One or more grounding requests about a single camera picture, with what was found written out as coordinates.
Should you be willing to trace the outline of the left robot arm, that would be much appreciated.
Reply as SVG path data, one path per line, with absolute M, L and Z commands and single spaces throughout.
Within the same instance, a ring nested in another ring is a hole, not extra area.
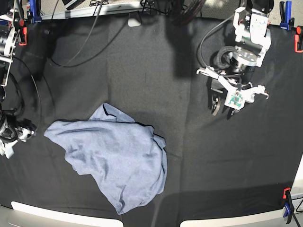
M 212 115 L 216 116 L 223 105 L 232 117 L 252 104 L 256 95 L 269 97 L 264 85 L 251 82 L 257 67 L 261 67 L 271 46 L 268 17 L 274 7 L 272 0 L 245 0 L 230 18 L 235 29 L 235 45 L 222 47 L 211 67 L 201 59 L 202 67 L 196 73 L 211 79 L 209 86 Z

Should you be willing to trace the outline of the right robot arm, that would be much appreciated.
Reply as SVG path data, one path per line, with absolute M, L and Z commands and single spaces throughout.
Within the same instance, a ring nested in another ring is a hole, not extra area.
M 27 142 L 35 135 L 37 127 L 29 120 L 20 120 L 25 110 L 25 102 L 20 86 L 10 72 L 15 55 L 16 43 L 27 43 L 27 28 L 24 17 L 18 8 L 9 9 L 0 16 L 0 102 L 6 97 L 5 87 L 9 79 L 12 81 L 17 96 L 18 105 L 15 108 L 0 109 L 0 155 L 7 159 L 14 154 L 13 147 L 19 141 Z

